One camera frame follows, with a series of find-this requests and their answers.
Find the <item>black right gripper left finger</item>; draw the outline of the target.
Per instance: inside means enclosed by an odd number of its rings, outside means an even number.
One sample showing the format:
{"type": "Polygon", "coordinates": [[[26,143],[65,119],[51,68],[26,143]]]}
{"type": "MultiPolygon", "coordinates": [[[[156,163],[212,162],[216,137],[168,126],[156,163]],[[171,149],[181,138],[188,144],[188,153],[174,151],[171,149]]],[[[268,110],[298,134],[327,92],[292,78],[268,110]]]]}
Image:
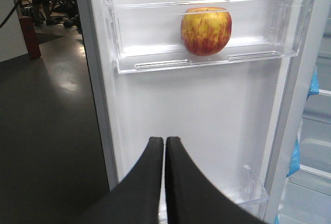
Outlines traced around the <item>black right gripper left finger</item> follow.
{"type": "Polygon", "coordinates": [[[158,223],[162,166],[163,138],[151,137],[123,180],[77,217],[77,223],[158,223]]]}

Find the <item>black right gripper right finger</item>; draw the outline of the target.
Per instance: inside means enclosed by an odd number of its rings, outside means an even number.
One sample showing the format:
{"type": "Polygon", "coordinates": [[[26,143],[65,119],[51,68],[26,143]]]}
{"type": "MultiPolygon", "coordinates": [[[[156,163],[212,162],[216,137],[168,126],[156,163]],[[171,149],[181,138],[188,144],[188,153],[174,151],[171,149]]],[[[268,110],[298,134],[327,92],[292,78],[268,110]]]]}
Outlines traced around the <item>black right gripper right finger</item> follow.
{"type": "Polygon", "coordinates": [[[168,223],[264,223],[207,179],[179,137],[168,137],[165,147],[168,223]]]}

